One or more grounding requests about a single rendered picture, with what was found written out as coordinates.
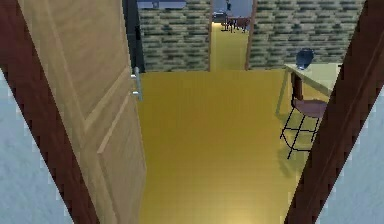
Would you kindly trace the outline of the brown seat black chair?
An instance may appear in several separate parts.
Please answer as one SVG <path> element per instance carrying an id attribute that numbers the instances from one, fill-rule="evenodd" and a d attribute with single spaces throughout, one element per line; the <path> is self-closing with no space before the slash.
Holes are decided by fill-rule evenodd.
<path id="1" fill-rule="evenodd" d="M 286 145 L 289 148 L 289 153 L 287 158 L 291 157 L 293 151 L 296 152 L 310 152 L 310 149 L 298 149 L 295 147 L 296 141 L 301 132 L 311 133 L 311 141 L 315 140 L 315 135 L 318 133 L 318 127 L 320 124 L 320 120 L 323 118 L 325 113 L 327 103 L 320 99 L 305 99 L 303 97 L 302 90 L 302 79 L 294 72 L 291 73 L 291 87 L 292 94 L 290 99 L 291 111 L 286 119 L 285 125 L 281 131 L 280 138 L 284 140 Z M 291 116 L 294 111 L 298 111 L 302 118 L 300 120 L 299 126 L 297 128 L 289 127 L 288 124 L 290 122 Z M 303 129 L 302 126 L 306 118 L 312 118 L 316 120 L 315 126 L 313 129 Z M 285 131 L 295 131 L 294 140 L 292 143 L 289 143 Z"/>

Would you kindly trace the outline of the light wooden room door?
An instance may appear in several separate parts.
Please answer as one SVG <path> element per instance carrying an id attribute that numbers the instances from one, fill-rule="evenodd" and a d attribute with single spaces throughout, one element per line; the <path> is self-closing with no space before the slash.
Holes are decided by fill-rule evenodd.
<path id="1" fill-rule="evenodd" d="M 122 0 L 18 0 L 100 224 L 139 224 L 146 165 Z"/>

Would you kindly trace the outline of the dark blue round object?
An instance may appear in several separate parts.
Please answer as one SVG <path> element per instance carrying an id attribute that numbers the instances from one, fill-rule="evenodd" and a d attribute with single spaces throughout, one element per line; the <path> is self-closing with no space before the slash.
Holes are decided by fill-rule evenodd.
<path id="1" fill-rule="evenodd" d="M 305 70 L 312 63 L 314 51 L 310 48 L 303 48 L 296 54 L 296 66 L 299 70 Z"/>

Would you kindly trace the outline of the pale yellow table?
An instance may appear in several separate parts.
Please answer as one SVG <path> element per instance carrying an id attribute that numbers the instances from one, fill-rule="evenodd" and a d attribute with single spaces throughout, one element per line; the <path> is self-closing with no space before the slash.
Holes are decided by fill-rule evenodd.
<path id="1" fill-rule="evenodd" d="M 341 63 L 314 63 L 305 70 L 300 70 L 295 64 L 285 64 L 283 66 L 283 81 L 280 88 L 275 114 L 278 115 L 280 113 L 284 92 L 287 87 L 288 79 L 292 73 L 298 75 L 303 83 L 326 96 L 330 96 L 341 66 Z"/>

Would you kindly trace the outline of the dark red door frame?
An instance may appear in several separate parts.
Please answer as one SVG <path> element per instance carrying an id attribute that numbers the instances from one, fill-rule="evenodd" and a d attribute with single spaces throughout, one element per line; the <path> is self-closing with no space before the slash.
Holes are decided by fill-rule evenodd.
<path id="1" fill-rule="evenodd" d="M 74 224 L 117 224 L 50 5 L 0 0 L 0 69 Z M 315 224 L 384 86 L 384 0 L 365 0 L 284 224 Z"/>

